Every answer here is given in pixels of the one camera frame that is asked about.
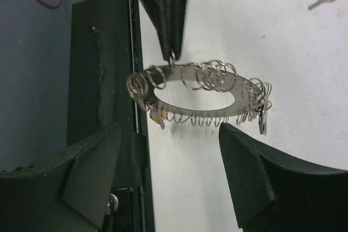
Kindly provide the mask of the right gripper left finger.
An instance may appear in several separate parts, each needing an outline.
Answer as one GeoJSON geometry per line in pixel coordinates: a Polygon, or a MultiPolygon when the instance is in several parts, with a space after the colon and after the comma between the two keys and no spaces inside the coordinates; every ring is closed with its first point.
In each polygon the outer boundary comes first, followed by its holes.
{"type": "Polygon", "coordinates": [[[1,172],[1,231],[98,231],[121,145],[113,123],[45,160],[1,172]]]}

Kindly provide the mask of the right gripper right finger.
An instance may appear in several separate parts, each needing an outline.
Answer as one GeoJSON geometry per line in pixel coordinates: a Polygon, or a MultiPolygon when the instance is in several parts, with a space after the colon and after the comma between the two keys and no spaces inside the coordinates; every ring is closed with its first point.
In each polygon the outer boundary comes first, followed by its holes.
{"type": "Polygon", "coordinates": [[[347,171],[296,158],[231,124],[219,144],[243,231],[347,231],[347,171]]]}

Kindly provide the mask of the round metal keyring disc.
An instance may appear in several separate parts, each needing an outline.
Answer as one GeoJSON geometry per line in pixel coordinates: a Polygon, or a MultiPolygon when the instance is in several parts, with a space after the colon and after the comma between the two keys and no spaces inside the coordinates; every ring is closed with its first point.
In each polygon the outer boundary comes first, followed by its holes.
{"type": "Polygon", "coordinates": [[[209,60],[186,64],[152,65],[127,77],[128,93],[150,116],[167,112],[165,122],[215,126],[236,118],[236,124],[259,120],[260,107],[271,109],[272,85],[244,78],[228,62],[209,60]]]}

